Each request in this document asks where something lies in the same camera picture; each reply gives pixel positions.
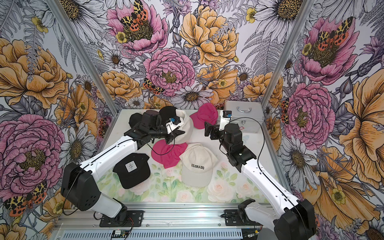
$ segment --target fern leaf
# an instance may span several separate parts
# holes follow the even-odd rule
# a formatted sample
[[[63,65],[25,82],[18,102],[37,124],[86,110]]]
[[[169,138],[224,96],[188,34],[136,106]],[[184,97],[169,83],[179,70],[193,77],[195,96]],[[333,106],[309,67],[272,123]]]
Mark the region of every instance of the fern leaf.
[[[0,8],[4,11],[4,14],[0,15],[0,36],[10,40],[13,37],[13,32],[21,29],[17,18],[21,20],[22,14],[16,0],[2,0],[0,1]]]

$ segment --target case handle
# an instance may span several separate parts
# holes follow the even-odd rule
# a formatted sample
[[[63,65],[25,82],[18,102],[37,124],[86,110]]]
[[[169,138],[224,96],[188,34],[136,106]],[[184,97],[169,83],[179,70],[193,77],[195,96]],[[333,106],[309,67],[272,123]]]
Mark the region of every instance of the case handle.
[[[252,108],[248,108],[248,111],[247,110],[240,110],[240,107],[237,107],[237,111],[239,111],[241,113],[249,113],[251,110],[252,110]]]

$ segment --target black bracket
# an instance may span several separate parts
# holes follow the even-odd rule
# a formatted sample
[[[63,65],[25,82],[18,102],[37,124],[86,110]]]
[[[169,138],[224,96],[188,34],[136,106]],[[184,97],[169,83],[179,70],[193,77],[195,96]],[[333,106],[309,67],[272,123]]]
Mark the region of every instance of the black bracket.
[[[117,220],[116,218],[110,218],[106,215],[103,215],[100,220],[100,227],[131,227],[131,221],[129,218],[133,220],[134,227],[141,227],[141,222],[143,221],[144,211],[126,211],[126,219],[125,220]]]

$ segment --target black baseball cap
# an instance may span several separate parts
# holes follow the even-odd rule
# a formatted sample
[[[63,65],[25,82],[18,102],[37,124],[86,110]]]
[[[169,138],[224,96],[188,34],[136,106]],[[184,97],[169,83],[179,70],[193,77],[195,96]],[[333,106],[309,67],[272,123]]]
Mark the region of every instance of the black baseball cap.
[[[148,159],[147,154],[131,153],[115,165],[113,172],[118,174],[123,188],[132,188],[149,178]]]

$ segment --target pink baseball cap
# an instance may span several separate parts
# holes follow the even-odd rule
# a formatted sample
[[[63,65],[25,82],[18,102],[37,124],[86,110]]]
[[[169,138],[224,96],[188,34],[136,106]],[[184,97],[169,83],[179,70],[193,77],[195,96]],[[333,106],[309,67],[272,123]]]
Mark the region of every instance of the pink baseball cap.
[[[217,109],[212,103],[204,103],[197,112],[190,116],[193,121],[193,125],[197,129],[203,129],[204,123],[209,122],[212,125],[216,124],[218,113]]]
[[[174,167],[180,161],[179,156],[185,151],[187,146],[188,145],[186,143],[182,143],[175,144],[175,146],[173,147],[173,144],[168,145],[166,141],[162,139],[155,143],[155,145],[153,146],[153,150],[155,150],[159,154],[164,154],[169,151],[170,152],[165,155],[158,155],[152,150],[151,156],[156,162],[163,164],[164,168]]]

